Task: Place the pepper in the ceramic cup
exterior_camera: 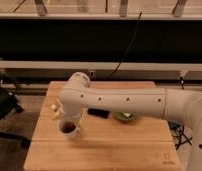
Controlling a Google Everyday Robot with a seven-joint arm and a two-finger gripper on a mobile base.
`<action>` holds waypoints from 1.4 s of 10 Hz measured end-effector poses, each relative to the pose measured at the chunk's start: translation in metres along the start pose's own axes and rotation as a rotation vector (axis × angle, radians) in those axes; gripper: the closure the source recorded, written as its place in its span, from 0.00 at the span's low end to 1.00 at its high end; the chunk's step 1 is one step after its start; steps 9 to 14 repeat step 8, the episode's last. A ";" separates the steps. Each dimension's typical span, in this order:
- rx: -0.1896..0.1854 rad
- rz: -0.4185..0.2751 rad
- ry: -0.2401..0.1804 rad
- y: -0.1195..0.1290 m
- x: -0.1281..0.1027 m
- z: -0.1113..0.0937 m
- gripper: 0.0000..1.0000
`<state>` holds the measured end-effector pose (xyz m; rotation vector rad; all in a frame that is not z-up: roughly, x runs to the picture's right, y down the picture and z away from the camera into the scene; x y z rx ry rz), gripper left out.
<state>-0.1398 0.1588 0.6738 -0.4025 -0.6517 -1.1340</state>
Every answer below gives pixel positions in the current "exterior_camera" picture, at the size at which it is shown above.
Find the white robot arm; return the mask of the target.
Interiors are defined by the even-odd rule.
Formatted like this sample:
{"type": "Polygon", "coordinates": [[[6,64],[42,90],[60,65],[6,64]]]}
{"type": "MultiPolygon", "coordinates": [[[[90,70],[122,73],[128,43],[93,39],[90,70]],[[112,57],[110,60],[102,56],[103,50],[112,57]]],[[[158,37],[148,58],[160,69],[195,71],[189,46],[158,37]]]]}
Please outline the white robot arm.
{"type": "Polygon", "coordinates": [[[84,108],[138,114],[180,123],[194,132],[187,171],[202,171],[202,91],[167,88],[95,89],[90,78],[74,73],[58,94],[59,129],[77,126],[84,108]]]}

